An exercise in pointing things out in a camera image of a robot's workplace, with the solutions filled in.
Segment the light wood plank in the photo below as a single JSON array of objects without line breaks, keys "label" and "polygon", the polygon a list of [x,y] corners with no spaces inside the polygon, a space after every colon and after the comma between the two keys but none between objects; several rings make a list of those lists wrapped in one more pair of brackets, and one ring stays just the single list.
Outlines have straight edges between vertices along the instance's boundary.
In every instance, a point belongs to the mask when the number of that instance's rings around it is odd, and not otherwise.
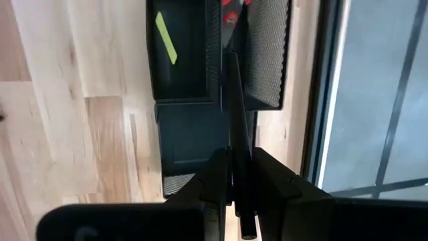
[{"label": "light wood plank", "polygon": [[78,195],[62,198],[62,205],[78,204],[78,203],[80,203]]},{"label": "light wood plank", "polygon": [[235,204],[226,207],[225,241],[240,240],[239,219],[235,215]]},{"label": "light wood plank", "polygon": [[259,112],[257,146],[300,172],[312,77],[319,0],[293,1],[284,107]]},{"label": "light wood plank", "polygon": [[68,1],[85,97],[119,96],[126,92],[113,2]]},{"label": "light wood plank", "polygon": [[61,204],[52,185],[55,163],[31,82],[0,82],[0,105],[6,116],[1,123],[0,155],[19,206],[15,215],[21,215],[27,235],[33,237],[37,221]]},{"label": "light wood plank", "polygon": [[0,124],[0,240],[29,240],[24,216],[29,218],[31,214],[22,193],[21,182],[15,177],[16,167],[7,167],[6,159],[11,160],[8,139],[5,125]]},{"label": "light wood plank", "polygon": [[67,6],[13,0],[37,102],[64,196],[96,192],[88,120]]},{"label": "light wood plank", "polygon": [[31,80],[11,0],[0,1],[0,81]]},{"label": "light wood plank", "polygon": [[138,182],[144,202],[163,202],[161,154],[154,113],[130,115]]},{"label": "light wood plank", "polygon": [[125,143],[126,143],[126,159],[128,166],[128,182],[131,192],[132,202],[141,203],[143,202],[142,190],[140,186],[140,175],[138,173],[138,167],[136,163],[136,147],[134,146],[135,140],[135,126],[131,126],[131,117],[133,114],[124,108],[124,131],[125,131]]},{"label": "light wood plank", "polygon": [[124,63],[124,105],[130,112],[152,110],[154,100],[148,69],[146,1],[114,1],[114,8]]},{"label": "light wood plank", "polygon": [[103,193],[89,193],[85,195],[79,195],[80,204],[103,204],[106,202]]},{"label": "light wood plank", "polygon": [[121,97],[86,99],[92,143],[105,202],[131,202]]}]

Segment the black plastic part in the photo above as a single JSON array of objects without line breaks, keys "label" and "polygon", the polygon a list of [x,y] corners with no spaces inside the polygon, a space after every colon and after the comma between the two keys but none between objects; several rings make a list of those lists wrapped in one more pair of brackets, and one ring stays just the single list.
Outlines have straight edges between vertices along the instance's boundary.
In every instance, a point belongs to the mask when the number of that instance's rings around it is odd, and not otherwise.
[{"label": "black plastic part", "polygon": [[[242,5],[239,0],[232,0],[230,3],[221,6],[223,16],[226,16],[228,13],[234,12],[238,16],[241,14],[241,9],[243,7],[246,7],[246,5]],[[233,34],[233,31],[236,27],[236,23],[226,23],[224,20],[222,21],[222,28],[221,28],[221,43],[224,48],[229,45],[231,36]]]},{"label": "black plastic part", "polygon": [[[148,59],[157,102],[206,101],[219,92],[216,82],[221,71],[219,4],[211,0],[146,2]],[[175,64],[171,63],[155,23],[158,12],[162,13],[178,55]]]},{"label": "black plastic part", "polygon": [[426,240],[428,203],[333,198],[263,149],[253,150],[263,240]]},{"label": "black plastic part", "polygon": [[229,144],[227,115],[213,103],[157,104],[163,176],[196,173]]},{"label": "black plastic part", "polygon": [[90,204],[57,208],[37,225],[38,241],[204,240],[203,210],[163,204]]}]

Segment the black mesh panel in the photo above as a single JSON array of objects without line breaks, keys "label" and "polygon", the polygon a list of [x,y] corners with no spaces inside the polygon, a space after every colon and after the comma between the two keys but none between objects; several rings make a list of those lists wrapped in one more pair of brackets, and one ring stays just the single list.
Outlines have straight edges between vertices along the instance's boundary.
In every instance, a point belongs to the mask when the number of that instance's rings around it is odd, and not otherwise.
[{"label": "black mesh panel", "polygon": [[164,177],[163,179],[163,195],[169,197],[178,192],[187,182],[192,179],[195,174],[177,175]]},{"label": "black mesh panel", "polygon": [[221,8],[220,0],[206,0],[207,27],[205,33],[205,57],[207,92],[213,102],[219,102],[221,73]]},{"label": "black mesh panel", "polygon": [[280,107],[284,93],[290,1],[253,1],[248,7],[246,94]]}]

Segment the yellow sticky note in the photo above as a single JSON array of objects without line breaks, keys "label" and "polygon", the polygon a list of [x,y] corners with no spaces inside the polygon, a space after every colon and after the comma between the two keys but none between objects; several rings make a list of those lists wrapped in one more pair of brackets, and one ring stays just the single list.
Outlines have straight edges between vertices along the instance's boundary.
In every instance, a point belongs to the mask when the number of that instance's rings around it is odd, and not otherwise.
[{"label": "yellow sticky note", "polygon": [[177,61],[177,53],[174,49],[173,42],[169,37],[167,27],[165,25],[165,22],[163,21],[162,13],[160,12],[158,12],[158,15],[156,16],[156,26],[158,27],[160,36],[162,37],[163,43],[167,48],[167,52],[168,52],[169,58],[171,59],[171,63],[175,64],[175,61]]}]

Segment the black metal bar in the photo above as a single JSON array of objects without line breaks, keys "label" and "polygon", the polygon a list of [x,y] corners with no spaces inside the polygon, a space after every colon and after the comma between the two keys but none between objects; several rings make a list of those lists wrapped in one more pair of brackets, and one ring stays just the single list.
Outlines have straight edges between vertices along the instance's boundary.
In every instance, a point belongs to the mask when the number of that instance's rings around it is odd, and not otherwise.
[{"label": "black metal bar", "polygon": [[[389,127],[387,131],[387,136],[385,138],[385,144],[382,151],[381,163],[376,176],[376,185],[382,185],[385,173],[387,172],[387,166],[389,162],[389,157],[391,156],[391,149],[393,148],[395,133],[397,132],[397,126],[399,124],[400,113],[403,107],[403,101],[407,89],[407,83],[409,82],[410,71],[413,65],[413,60],[415,59],[415,52],[417,44],[419,42],[419,37],[421,35],[423,18],[427,10],[428,0],[419,0],[417,6],[417,11],[415,14],[415,20],[413,21],[413,28],[410,34],[409,43],[407,45],[407,53],[405,56],[403,69],[401,70],[399,87],[395,95],[395,101],[393,106],[393,112],[391,113],[391,119],[389,121]],[[373,198],[379,198],[379,191],[373,193]]]},{"label": "black metal bar", "polygon": [[227,112],[229,115],[235,211],[241,221],[242,238],[251,240],[257,238],[257,232],[250,179],[251,153],[237,54],[230,53],[227,55],[226,68]]},{"label": "black metal bar", "polygon": [[340,25],[339,0],[320,2],[318,30],[315,44],[314,69],[310,87],[310,101],[304,143],[301,173],[316,184],[324,145],[326,113],[328,111],[331,82],[336,60],[336,46]]},{"label": "black metal bar", "polygon": [[256,144],[256,138],[257,138],[257,118],[259,116],[259,113],[257,111],[254,112],[254,118],[253,118],[253,141],[251,142],[251,149],[255,147]]},{"label": "black metal bar", "polygon": [[406,189],[410,187],[420,187],[428,183],[428,178],[414,179],[409,181],[399,181],[395,183],[383,184],[380,186],[370,186],[370,187],[359,187],[350,190],[344,191],[334,191],[330,195],[335,197],[354,197],[357,195],[367,195],[372,194],[375,191],[382,193],[384,191],[395,191],[399,189]]}]

